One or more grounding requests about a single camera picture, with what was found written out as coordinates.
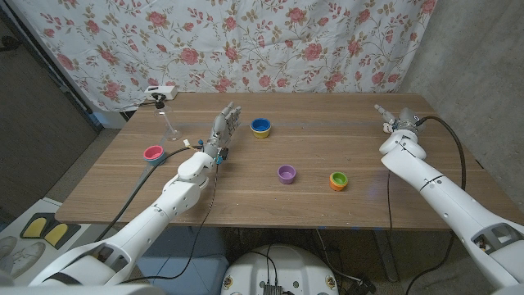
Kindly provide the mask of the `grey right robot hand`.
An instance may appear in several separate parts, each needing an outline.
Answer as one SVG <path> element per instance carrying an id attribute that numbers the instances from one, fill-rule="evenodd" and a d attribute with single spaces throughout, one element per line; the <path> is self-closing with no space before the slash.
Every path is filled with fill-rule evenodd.
<path id="1" fill-rule="evenodd" d="M 421 123 L 421 117 L 418 117 L 415 112 L 407 107 L 401 110 L 398 116 L 394 116 L 381 105 L 375 104 L 374 108 L 379 112 L 384 120 L 383 131 L 387 134 L 392 134 L 399 129 L 406 129 L 415 134 L 420 134 L 425 129 L 425 125 Z"/>

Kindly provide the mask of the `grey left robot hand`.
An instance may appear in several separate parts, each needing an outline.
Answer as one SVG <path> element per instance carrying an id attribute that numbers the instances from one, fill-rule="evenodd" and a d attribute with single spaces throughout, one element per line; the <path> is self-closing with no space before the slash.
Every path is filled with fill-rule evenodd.
<path id="1" fill-rule="evenodd" d="M 215 158 L 219 151 L 226 148 L 236 128 L 240 125 L 242 108 L 230 102 L 216 117 L 210 131 L 210 137 L 203 146 L 203 152 Z"/>

